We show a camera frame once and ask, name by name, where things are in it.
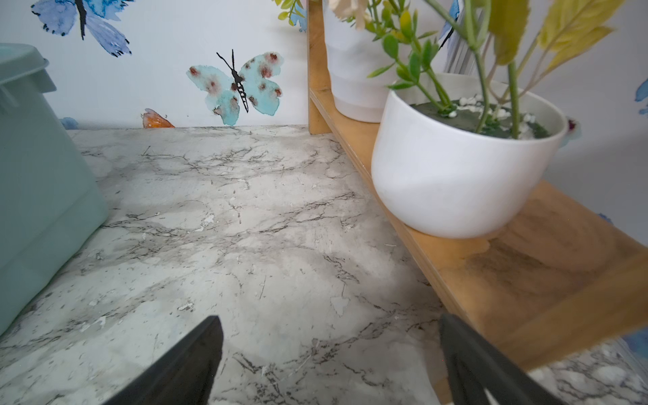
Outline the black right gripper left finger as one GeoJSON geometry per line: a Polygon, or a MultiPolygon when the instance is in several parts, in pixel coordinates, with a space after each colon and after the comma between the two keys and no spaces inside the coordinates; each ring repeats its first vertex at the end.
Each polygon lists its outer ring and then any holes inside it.
{"type": "Polygon", "coordinates": [[[222,359],[224,333],[206,317],[108,404],[206,404],[222,359]]]}

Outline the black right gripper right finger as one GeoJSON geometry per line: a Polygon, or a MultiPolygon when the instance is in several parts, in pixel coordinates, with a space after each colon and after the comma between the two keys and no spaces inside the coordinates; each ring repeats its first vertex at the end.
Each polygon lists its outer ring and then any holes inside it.
{"type": "Polygon", "coordinates": [[[563,403],[460,317],[442,315],[439,329],[453,403],[563,403]]]}

